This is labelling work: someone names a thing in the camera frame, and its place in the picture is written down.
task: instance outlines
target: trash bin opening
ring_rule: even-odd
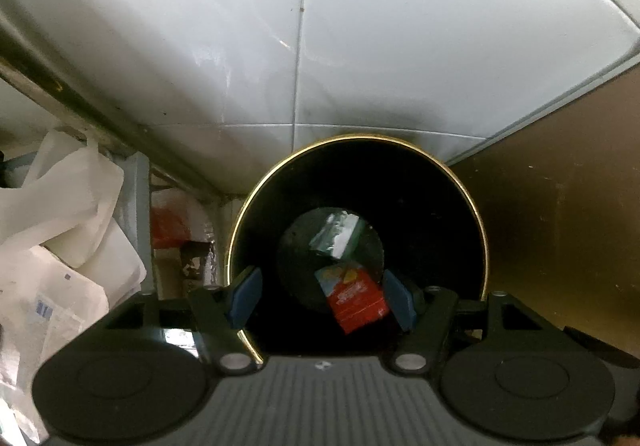
[[[267,354],[354,355],[392,351],[392,315],[345,334],[331,313],[300,303],[278,274],[281,239],[317,209],[341,208],[375,228],[384,267],[418,286],[441,285],[479,299],[486,287],[486,238],[466,191],[420,149],[378,136],[343,136],[307,148],[272,169],[236,222],[227,273],[260,267],[263,294],[247,323]]]
[[[382,282],[384,249],[363,217],[342,208],[315,208],[300,215],[280,237],[276,270],[287,293],[305,308],[331,314],[319,283],[321,272],[338,264],[359,264]]]

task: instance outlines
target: white plastic bag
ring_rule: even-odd
[[[124,180],[123,171],[101,155],[91,139],[85,147],[73,137],[52,130],[42,141],[23,183],[23,188],[37,184],[60,162],[78,155],[84,159],[85,171],[97,200],[95,215],[65,232],[59,232],[58,236],[49,238],[45,243],[46,248],[74,268],[82,266],[100,245],[118,201]]]
[[[140,257],[114,219],[97,251],[78,272],[104,288],[111,308],[140,289],[146,276]]]
[[[0,188],[0,252],[29,249],[97,213],[95,157],[78,150],[22,188]]]
[[[35,442],[46,430],[31,400],[38,367],[107,314],[104,289],[67,267],[41,246],[0,255],[2,350],[17,350],[15,384],[3,378],[22,430]]]
[[[38,153],[33,159],[22,186],[27,186],[42,177],[55,163],[67,155],[84,148],[84,144],[64,132],[50,130],[40,143]]]

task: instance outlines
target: black robotic base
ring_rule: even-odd
[[[48,444],[596,446],[603,425],[625,425],[621,408],[636,413],[631,356],[609,368],[580,333],[503,292],[416,295],[424,312],[390,354],[261,365],[238,339],[257,302],[234,308],[246,292],[201,289],[188,305],[137,296],[37,373]],[[199,358],[166,343],[162,327],[193,330]],[[630,382],[619,392],[633,397],[620,400],[616,387]]]

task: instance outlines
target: red package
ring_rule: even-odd
[[[154,249],[179,248],[190,239],[180,215],[168,208],[151,208],[151,237]]]
[[[349,334],[389,312],[380,286],[359,264],[337,264],[316,271],[335,318]]]

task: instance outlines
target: gold rim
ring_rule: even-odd
[[[476,204],[471,198],[471,195],[466,190],[462,182],[460,182],[460,179],[458,179],[456,175],[446,165],[444,165],[439,160],[437,160],[433,155],[430,155],[429,153],[425,152],[423,149],[405,140],[396,139],[395,137],[389,137],[389,136],[377,136],[375,134],[346,134],[343,136],[335,136],[335,137],[330,137],[329,139],[320,140],[318,142],[305,146],[301,150],[298,150],[297,152],[287,156],[286,158],[281,160],[279,163],[277,163],[273,168],[271,168],[262,179],[260,179],[260,182],[258,182],[258,184],[255,185],[254,189],[251,191],[251,193],[249,193],[249,196],[244,201],[244,204],[242,205],[242,208],[238,213],[238,217],[236,218],[236,223],[234,224],[234,228],[231,233],[231,240],[229,241],[229,247],[228,247],[228,252],[226,254],[226,261],[225,261],[225,272],[224,272],[225,286],[228,286],[231,284],[231,258],[234,254],[234,245],[236,243],[236,238],[238,236],[238,230],[239,230],[240,224],[242,224],[242,219],[244,218],[244,214],[249,209],[249,206],[254,200],[254,197],[261,190],[262,186],[264,186],[264,184],[268,182],[269,179],[271,179],[271,177],[280,168],[282,168],[289,162],[297,159],[300,155],[303,155],[304,153],[309,152],[312,149],[318,148],[319,146],[331,144],[332,142],[336,142],[336,141],[350,140],[350,139],[374,139],[374,140],[381,140],[381,141],[400,144],[401,146],[404,146],[409,150],[413,150],[414,152],[420,153],[421,155],[429,159],[436,166],[438,166],[445,174],[447,174],[449,178],[452,179],[453,182],[455,182],[456,186],[458,186],[458,189],[464,196],[466,204],[468,204],[468,206],[473,211],[474,217],[476,219],[476,224],[478,224],[478,228],[480,229],[480,234],[482,235],[482,246],[484,248],[484,279],[482,282],[482,295],[480,299],[484,300],[486,298],[486,290],[489,282],[489,245],[486,237],[486,231],[484,230],[484,224],[482,223],[482,218],[480,217],[478,208],[476,208]],[[241,338],[244,345],[249,350],[249,352],[251,353],[251,355],[254,357],[255,361],[258,364],[262,364],[263,359],[258,353],[257,348],[254,346],[254,344],[252,344],[249,334],[245,331],[240,331],[238,335]]]

